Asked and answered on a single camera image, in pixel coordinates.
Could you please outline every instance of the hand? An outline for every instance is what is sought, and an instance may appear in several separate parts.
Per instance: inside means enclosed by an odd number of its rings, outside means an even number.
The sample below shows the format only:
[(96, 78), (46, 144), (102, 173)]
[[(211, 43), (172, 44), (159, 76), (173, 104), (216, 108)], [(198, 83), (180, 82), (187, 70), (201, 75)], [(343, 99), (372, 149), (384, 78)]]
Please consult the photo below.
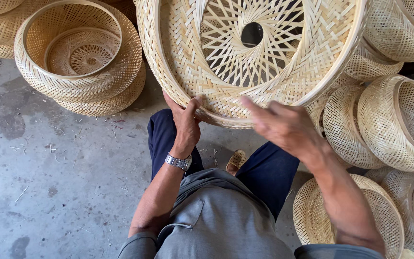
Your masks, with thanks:
[(173, 121), (177, 127), (177, 136), (175, 144), (170, 150), (170, 155), (178, 159), (185, 159), (191, 154), (201, 137), (201, 129), (199, 128), (201, 121), (194, 118), (194, 113), (201, 106), (202, 96), (198, 95), (192, 98), (186, 109), (173, 101), (165, 92), (164, 99), (172, 110)]
[(303, 163), (329, 148), (317, 134), (304, 107), (271, 101), (267, 109), (262, 109), (248, 97), (242, 97), (241, 101), (250, 110), (255, 131)]

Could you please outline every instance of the metal watch strap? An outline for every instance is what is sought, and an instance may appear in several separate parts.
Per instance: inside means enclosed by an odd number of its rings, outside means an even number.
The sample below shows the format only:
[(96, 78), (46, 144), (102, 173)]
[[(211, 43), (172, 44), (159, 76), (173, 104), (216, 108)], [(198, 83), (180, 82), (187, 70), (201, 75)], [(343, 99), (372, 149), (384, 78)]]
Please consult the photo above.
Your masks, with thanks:
[(170, 154), (167, 153), (166, 163), (168, 163), (169, 165), (181, 168), (183, 171), (187, 171), (188, 170), (188, 168), (186, 168), (187, 160), (190, 158), (190, 156), (188, 156), (186, 159), (178, 159), (173, 156), (170, 156)]

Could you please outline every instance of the shirt pocket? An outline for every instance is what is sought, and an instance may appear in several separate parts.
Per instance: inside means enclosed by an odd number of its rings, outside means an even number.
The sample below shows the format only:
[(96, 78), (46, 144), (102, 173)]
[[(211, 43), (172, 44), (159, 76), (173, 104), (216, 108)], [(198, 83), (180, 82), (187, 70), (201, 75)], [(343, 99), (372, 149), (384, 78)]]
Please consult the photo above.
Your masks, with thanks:
[(157, 237), (158, 244), (162, 244), (176, 226), (183, 227), (185, 229), (192, 229), (196, 225), (203, 207), (203, 200), (191, 202), (186, 206), (183, 206), (183, 203), (177, 206), (177, 208), (172, 211), (172, 215), (170, 216), (170, 221), (173, 223), (165, 226), (161, 230)]

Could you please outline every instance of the concrete floor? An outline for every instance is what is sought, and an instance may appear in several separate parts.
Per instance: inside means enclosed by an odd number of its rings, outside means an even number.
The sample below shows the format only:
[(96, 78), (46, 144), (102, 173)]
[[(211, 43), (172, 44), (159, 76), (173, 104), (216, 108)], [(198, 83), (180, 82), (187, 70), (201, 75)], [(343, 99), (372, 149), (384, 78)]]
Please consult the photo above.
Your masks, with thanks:
[[(71, 113), (31, 88), (14, 60), (0, 59), (0, 258), (115, 258), (150, 183), (148, 119), (166, 107), (148, 69), (141, 96), (122, 113)], [(201, 123), (201, 131), (205, 168), (265, 143), (253, 130)], [(309, 178), (297, 174), (276, 224), (292, 250), (300, 246), (293, 199)]]

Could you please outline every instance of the left hand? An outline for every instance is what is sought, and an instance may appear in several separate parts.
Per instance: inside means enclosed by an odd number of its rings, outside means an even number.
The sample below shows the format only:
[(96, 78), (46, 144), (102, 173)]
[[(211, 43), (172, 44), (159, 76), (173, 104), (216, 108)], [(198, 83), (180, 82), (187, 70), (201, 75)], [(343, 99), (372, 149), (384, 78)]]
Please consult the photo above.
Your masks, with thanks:
[(199, 128), (201, 121), (194, 118), (194, 113), (201, 106), (202, 96), (198, 95), (192, 98), (186, 109), (173, 101), (165, 92), (164, 99), (172, 110), (173, 121), (177, 127), (177, 136), (175, 144), (170, 150), (170, 155), (178, 159), (185, 159), (191, 154), (201, 137), (201, 129)]

